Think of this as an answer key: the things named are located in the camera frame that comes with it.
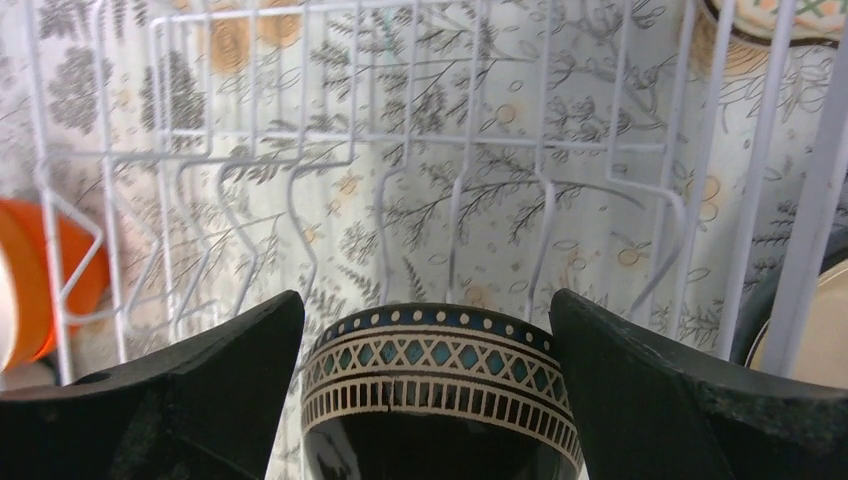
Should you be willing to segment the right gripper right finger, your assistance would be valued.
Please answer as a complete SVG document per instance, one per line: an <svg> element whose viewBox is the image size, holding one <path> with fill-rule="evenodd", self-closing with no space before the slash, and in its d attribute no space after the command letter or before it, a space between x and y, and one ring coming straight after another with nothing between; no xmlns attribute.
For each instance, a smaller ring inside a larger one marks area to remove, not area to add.
<svg viewBox="0 0 848 480"><path fill-rule="evenodd" d="M735 365L562 289L555 352L593 479L843 479L847 393Z"/></svg>

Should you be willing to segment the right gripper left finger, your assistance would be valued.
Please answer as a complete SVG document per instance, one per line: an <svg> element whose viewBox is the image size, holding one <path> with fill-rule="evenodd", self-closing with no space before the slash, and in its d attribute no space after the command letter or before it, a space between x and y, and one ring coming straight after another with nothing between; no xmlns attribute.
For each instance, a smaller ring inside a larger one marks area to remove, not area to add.
<svg viewBox="0 0 848 480"><path fill-rule="evenodd" d="M63 387L1 396L5 479L261 479L304 328L286 291Z"/></svg>

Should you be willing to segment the orange bowl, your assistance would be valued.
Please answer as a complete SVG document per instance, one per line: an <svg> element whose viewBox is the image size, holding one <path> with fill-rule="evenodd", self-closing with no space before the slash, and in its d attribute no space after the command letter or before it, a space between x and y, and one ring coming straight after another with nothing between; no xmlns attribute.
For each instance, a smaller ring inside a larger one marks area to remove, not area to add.
<svg viewBox="0 0 848 480"><path fill-rule="evenodd" d="M68 280L94 243L77 222L57 214L62 273ZM67 299L76 316L95 312L110 284L100 247ZM34 362L56 347L43 213L39 205L1 197L1 371Z"/></svg>

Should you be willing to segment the black bowl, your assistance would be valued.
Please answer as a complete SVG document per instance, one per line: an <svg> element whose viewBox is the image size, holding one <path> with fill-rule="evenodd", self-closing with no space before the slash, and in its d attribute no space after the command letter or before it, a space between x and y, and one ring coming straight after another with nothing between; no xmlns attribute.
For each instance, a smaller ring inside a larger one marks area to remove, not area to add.
<svg viewBox="0 0 848 480"><path fill-rule="evenodd" d="M314 479L576 479L552 335L470 306L400 303L329 325L304 361Z"/></svg>

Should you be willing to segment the small white floral bowl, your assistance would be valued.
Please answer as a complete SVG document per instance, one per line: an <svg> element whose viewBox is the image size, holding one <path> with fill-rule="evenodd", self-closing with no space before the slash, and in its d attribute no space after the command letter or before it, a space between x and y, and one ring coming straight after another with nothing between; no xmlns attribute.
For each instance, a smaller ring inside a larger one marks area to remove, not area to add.
<svg viewBox="0 0 848 480"><path fill-rule="evenodd" d="M730 36L734 41L769 47L777 25L780 1L739 0L734 4ZM798 0L790 47L825 46L836 49L847 19L847 0Z"/></svg>

